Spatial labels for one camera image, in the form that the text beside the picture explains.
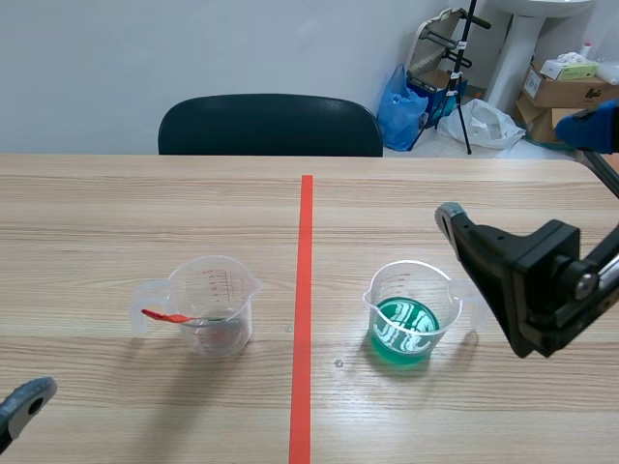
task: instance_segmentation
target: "white sink pedestal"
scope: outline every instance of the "white sink pedestal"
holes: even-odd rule
[[[486,101],[505,113],[514,109],[544,22],[545,17],[514,15],[512,30],[486,93]]]

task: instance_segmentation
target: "small bottle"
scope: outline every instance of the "small bottle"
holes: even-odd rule
[[[580,56],[582,56],[585,60],[589,56],[589,52],[591,51],[591,43],[585,42],[580,49]]]

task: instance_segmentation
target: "black tripod stand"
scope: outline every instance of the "black tripod stand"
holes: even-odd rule
[[[445,107],[447,106],[447,101],[449,97],[456,97],[457,112],[460,115],[462,131],[464,132],[464,140],[466,141],[466,150],[469,155],[472,155],[473,152],[471,151],[471,144],[468,141],[468,133],[466,133],[466,125],[464,124],[464,117],[462,116],[462,92],[461,92],[462,90],[462,71],[461,71],[462,61],[464,60],[464,50],[466,50],[466,42],[468,41],[468,34],[469,34],[469,31],[471,30],[471,24],[475,23],[478,26],[483,27],[484,29],[489,29],[491,27],[489,23],[485,22],[482,19],[479,19],[478,17],[473,16],[473,13],[475,13],[476,6],[477,6],[477,0],[471,0],[471,6],[468,10],[468,13],[466,12],[462,13],[466,17],[466,23],[464,25],[464,32],[462,34],[462,39],[456,43],[457,56],[455,60],[456,64],[454,65],[454,71],[452,72],[452,75],[450,77],[449,85],[447,87],[447,92],[445,93],[443,100],[438,105],[436,105],[436,107],[434,108],[434,111],[428,118],[428,121],[432,121],[434,119],[434,116],[436,116],[436,113],[440,109],[440,114],[438,116],[438,119],[436,120],[436,125],[434,126],[434,130],[436,131],[438,129],[438,123],[440,122],[441,118],[443,117],[443,113],[445,112]],[[438,36],[437,34],[431,34],[427,36],[427,39],[433,42],[436,42],[438,44],[444,44],[444,43],[451,42],[449,39],[442,38]],[[450,56],[450,55],[453,55],[453,53],[451,52],[450,48],[446,46],[445,56]],[[413,149],[413,147],[419,140],[419,137],[421,137],[422,133],[424,133],[424,131],[428,128],[429,128],[429,125],[425,124],[420,129],[419,133],[417,134],[417,137],[415,138],[415,140],[413,141],[413,144],[410,147],[410,150]]]

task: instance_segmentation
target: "empty measuring cup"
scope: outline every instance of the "empty measuring cup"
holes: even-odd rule
[[[146,334],[146,317],[141,310],[158,305],[167,314],[191,317],[179,328],[194,352],[208,358],[232,355],[250,339],[251,298],[261,287],[236,259],[194,259],[168,278],[137,285],[129,307],[133,335]]]
[[[454,286],[445,273],[421,261],[388,264],[374,275],[363,296],[369,307],[368,334],[373,346],[396,363],[426,359],[465,304],[476,302],[471,288],[466,280]],[[481,302],[477,306],[480,310],[473,321],[479,325],[485,306]]]

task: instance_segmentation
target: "blue plastic bag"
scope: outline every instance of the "blue plastic bag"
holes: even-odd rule
[[[387,148],[405,152],[419,133],[419,123],[427,108],[427,98],[406,87],[406,72],[399,65],[391,76],[378,107],[378,124]]]

